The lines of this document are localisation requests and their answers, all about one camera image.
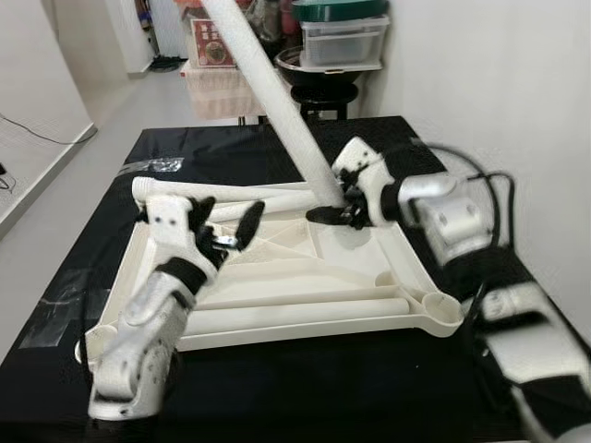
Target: black table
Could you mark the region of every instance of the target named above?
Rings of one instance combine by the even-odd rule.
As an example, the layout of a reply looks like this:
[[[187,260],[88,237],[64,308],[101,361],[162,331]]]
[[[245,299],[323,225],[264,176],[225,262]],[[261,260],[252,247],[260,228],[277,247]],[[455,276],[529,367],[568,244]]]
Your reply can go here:
[[[415,133],[401,117],[319,122],[311,130],[329,162],[351,137],[360,136],[376,150],[400,147],[390,165],[395,176],[444,170],[427,150],[404,144]],[[270,126],[147,129],[126,164],[160,158],[184,162],[177,172],[115,178],[0,367],[0,435],[16,441],[80,441],[88,391],[73,358],[78,322],[72,313],[78,312],[80,291],[87,289],[89,257],[107,242],[100,272],[88,284],[90,318],[101,313],[137,214],[130,190],[135,176],[235,186],[301,180]],[[445,290],[444,276],[424,239],[413,232],[407,236]],[[57,331],[59,317],[70,320]],[[61,336],[59,343],[31,347],[31,337],[43,342],[44,330],[54,334],[48,341]],[[449,339],[405,329],[211,349],[183,357],[177,388],[163,410],[159,441],[461,442],[520,437],[515,414],[493,408],[478,388],[461,329]]]

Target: white cylindrical rod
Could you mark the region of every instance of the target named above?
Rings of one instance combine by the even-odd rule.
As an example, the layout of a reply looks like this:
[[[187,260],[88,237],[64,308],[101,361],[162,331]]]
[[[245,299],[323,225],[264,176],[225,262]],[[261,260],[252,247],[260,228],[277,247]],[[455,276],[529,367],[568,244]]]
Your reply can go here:
[[[409,305],[403,298],[213,309],[191,312],[183,335],[213,334],[231,330],[273,328],[356,318],[403,316],[408,313]]]
[[[138,202],[145,202],[148,196],[154,194],[175,195],[187,198],[203,199],[214,197],[218,202],[250,201],[279,196],[309,195],[309,191],[294,191],[289,189],[275,189],[254,186],[220,186],[203,185],[198,183],[164,182],[149,177],[134,178],[131,185],[133,198]]]
[[[343,192],[329,164],[235,0],[201,3],[320,205],[344,206]]]
[[[291,210],[309,210],[318,204],[312,191],[299,191],[299,194],[264,198],[265,214],[285,212]],[[219,223],[241,218],[252,203],[239,203],[237,205],[216,208],[211,212],[210,222]]]

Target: metal bowl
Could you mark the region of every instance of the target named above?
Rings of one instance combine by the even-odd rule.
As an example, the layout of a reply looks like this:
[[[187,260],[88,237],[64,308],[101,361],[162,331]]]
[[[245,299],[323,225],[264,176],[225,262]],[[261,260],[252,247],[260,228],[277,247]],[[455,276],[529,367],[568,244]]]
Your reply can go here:
[[[307,72],[299,63],[303,46],[286,49],[275,57],[275,64],[285,80],[292,86],[317,87],[337,83],[353,83],[363,71],[330,70],[326,72]]]

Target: green lid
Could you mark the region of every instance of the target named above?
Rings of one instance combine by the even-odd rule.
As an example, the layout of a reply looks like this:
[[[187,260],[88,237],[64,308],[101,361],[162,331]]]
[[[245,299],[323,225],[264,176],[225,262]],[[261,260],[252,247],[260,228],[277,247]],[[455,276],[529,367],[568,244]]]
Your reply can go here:
[[[344,21],[379,16],[388,0],[297,0],[292,16],[297,21]]]

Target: floor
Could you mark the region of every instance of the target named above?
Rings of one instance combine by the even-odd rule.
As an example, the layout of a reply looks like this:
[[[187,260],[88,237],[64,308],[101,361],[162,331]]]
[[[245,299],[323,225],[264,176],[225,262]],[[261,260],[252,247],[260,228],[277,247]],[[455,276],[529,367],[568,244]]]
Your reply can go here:
[[[0,362],[111,184],[140,132],[149,127],[226,126],[200,121],[178,72],[149,74],[128,97],[90,97],[100,128],[0,242]]]
[[[103,127],[140,83],[140,79],[129,79],[101,85],[78,85],[78,91],[94,125]]]

